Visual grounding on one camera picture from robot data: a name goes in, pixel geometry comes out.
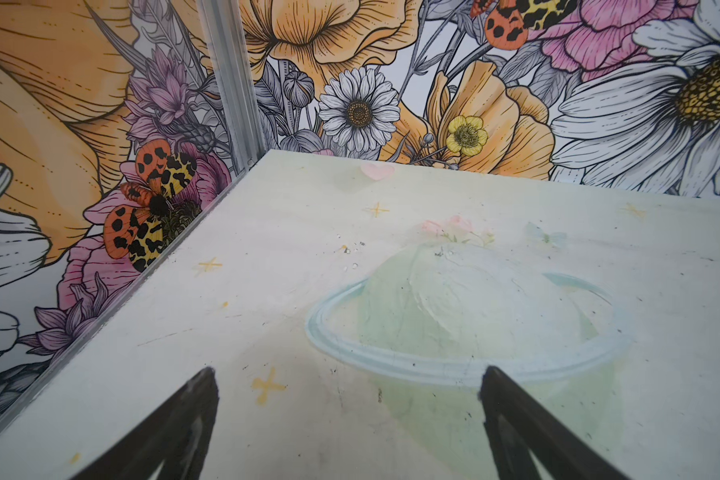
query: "gray flower bud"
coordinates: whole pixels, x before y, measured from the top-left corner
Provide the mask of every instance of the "gray flower bud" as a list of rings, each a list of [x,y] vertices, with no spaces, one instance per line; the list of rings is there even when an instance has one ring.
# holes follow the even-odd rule
[[[298,108],[306,107],[315,98],[315,82],[304,72],[289,72],[282,90]]]

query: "yellow wing with black spots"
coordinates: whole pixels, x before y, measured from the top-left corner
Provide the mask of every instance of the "yellow wing with black spots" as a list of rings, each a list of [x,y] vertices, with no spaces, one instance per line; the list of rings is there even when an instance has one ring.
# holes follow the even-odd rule
[[[180,153],[169,156],[161,176],[160,193],[165,198],[178,195],[190,184],[195,176],[197,162],[188,154]]]
[[[139,229],[131,241],[128,252],[130,262],[139,272],[144,270],[163,253],[163,222],[157,216],[150,216],[139,225]]]

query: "white tabletop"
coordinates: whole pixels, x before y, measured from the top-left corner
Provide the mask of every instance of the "white tabletop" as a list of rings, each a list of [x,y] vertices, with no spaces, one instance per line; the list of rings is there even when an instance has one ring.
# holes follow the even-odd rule
[[[204,366],[220,404],[202,478],[476,476],[474,392],[367,373],[304,331],[320,299],[455,214],[630,313],[629,350],[597,373],[608,391],[534,391],[553,414],[635,480],[720,478],[720,202],[401,165],[374,182],[360,164],[271,151],[2,433],[0,478],[73,475]],[[529,221],[566,245],[529,245]],[[272,368],[286,388],[261,405]]]

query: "floral wallpaper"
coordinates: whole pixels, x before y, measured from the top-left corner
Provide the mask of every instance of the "floral wallpaper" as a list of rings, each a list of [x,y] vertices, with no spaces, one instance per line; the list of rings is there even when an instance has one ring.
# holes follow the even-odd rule
[[[0,415],[230,185],[231,139],[194,0],[0,2]]]
[[[720,200],[720,0],[240,13],[272,148]]]

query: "daisy center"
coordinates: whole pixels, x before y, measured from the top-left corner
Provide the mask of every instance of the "daisy center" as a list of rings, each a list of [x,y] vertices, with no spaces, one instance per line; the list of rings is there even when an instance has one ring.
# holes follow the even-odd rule
[[[454,139],[462,148],[474,148],[480,145],[478,130],[472,125],[461,125],[454,132]]]
[[[347,107],[347,120],[355,128],[363,128],[370,125],[373,120],[371,106],[362,100],[355,100]]]
[[[676,102],[686,120],[720,120],[720,57],[690,78]]]

